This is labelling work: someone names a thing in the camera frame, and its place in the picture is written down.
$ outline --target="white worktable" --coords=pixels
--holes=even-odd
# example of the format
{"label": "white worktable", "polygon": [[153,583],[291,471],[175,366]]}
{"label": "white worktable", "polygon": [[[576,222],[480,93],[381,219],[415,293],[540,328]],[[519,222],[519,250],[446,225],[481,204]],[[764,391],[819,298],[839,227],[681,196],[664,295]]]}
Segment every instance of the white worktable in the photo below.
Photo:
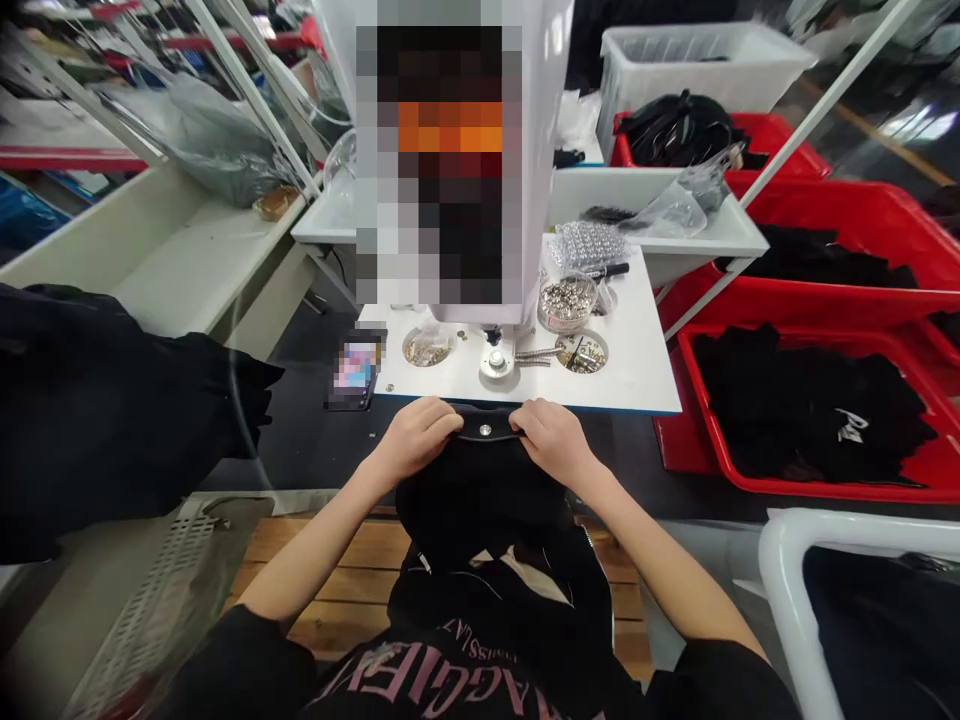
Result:
{"label": "white worktable", "polygon": [[[387,328],[386,350],[375,392],[382,395],[439,395],[448,400],[521,403],[543,397],[570,407],[627,410],[650,415],[681,412],[677,386],[663,340],[650,280],[639,253],[630,259],[630,272],[613,278],[616,310],[591,317],[588,334],[599,335],[607,346],[607,363],[591,375],[565,369],[557,360],[550,367],[517,368],[510,380],[494,385],[480,375],[484,339],[476,326],[451,323],[455,334],[450,355],[434,367],[419,368],[404,357],[404,345],[418,326],[432,320],[429,310],[394,310],[387,304],[366,305],[360,323]],[[553,347],[557,336],[536,325],[517,349]]]}

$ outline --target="pixelated area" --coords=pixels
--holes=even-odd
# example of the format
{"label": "pixelated area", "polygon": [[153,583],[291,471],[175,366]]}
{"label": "pixelated area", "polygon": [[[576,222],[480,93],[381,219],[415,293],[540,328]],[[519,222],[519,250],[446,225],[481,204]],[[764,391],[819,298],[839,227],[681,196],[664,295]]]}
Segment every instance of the pixelated area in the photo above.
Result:
{"label": "pixelated area", "polygon": [[383,363],[384,334],[380,329],[361,328],[343,343],[327,388],[328,406],[356,407],[372,392],[371,382]]}
{"label": "pixelated area", "polygon": [[358,164],[376,217],[358,227],[358,249],[377,256],[360,263],[361,301],[364,280],[384,279],[400,281],[391,302],[520,301],[518,37],[500,25],[357,28],[358,126],[371,130],[358,148],[376,148]]}

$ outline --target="person's left hand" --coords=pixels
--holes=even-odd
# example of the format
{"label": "person's left hand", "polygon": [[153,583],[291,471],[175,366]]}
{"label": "person's left hand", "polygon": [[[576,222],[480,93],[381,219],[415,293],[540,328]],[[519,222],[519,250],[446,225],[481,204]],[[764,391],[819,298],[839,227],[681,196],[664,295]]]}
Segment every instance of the person's left hand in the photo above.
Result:
{"label": "person's left hand", "polygon": [[438,397],[414,400],[393,418],[376,449],[360,469],[386,494],[429,465],[463,428],[463,418]]}

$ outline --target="white plastic frame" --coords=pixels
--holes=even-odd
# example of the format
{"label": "white plastic frame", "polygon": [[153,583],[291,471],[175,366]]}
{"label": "white plastic frame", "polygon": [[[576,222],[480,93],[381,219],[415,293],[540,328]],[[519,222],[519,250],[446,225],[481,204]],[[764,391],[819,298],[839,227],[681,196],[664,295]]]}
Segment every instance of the white plastic frame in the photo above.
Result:
{"label": "white plastic frame", "polygon": [[[900,26],[906,22],[919,2],[920,0],[897,0],[894,8],[887,17],[884,18],[883,22],[880,23],[873,35],[863,44],[863,47],[860,48],[860,52],[853,57],[847,64],[847,67],[843,69],[843,72],[840,73],[839,77],[834,80],[833,85],[831,85],[823,94],[823,97],[820,98],[820,101],[813,106],[813,109],[793,132],[793,135],[790,136],[790,139],[787,140],[786,144],[780,149],[780,152],[774,155],[773,159],[767,163],[763,172],[760,173],[759,177],[757,177],[756,181],[754,181],[753,185],[750,186],[750,189],[747,190],[746,194],[740,200],[740,204],[743,207],[747,207],[753,202],[763,188],[766,187],[767,183],[773,179],[773,176],[776,175],[777,171],[790,159],[793,152],[807,139],[807,136],[813,131],[817,124],[826,117],[827,113],[830,112],[831,108],[833,108],[843,93],[847,91],[847,88],[853,84],[853,81],[859,77],[860,73],[870,64],[887,41],[893,37],[894,33],[900,29]],[[711,300],[723,292],[727,285],[732,283],[740,273],[746,270],[751,262],[753,262],[753,260],[746,258],[737,259],[732,262],[723,277],[717,280],[713,287],[707,290],[699,300],[691,305],[690,308],[680,316],[680,319],[663,334],[664,340],[669,340],[676,335],[680,329],[705,308]],[[663,300],[667,292],[669,292],[669,290],[665,290],[658,296],[658,303]]]}
{"label": "white plastic frame", "polygon": [[844,720],[803,581],[804,555],[825,543],[954,555],[960,552],[960,523],[792,508],[763,528],[760,576],[806,720]]}

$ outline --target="wooden board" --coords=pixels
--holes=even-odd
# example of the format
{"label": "wooden board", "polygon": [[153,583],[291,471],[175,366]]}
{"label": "wooden board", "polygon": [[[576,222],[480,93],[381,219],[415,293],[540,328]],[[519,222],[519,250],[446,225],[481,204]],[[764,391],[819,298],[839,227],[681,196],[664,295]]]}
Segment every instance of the wooden board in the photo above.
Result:
{"label": "wooden board", "polygon": [[[260,521],[225,609],[232,607],[263,566],[307,522],[309,518],[304,517]],[[609,532],[591,529],[590,537],[610,581],[617,659],[635,680],[649,682],[653,665],[637,571]],[[290,638],[319,660],[339,660],[386,630],[390,624],[386,604],[409,546],[410,537],[399,522],[364,522],[337,569],[294,624]]]}

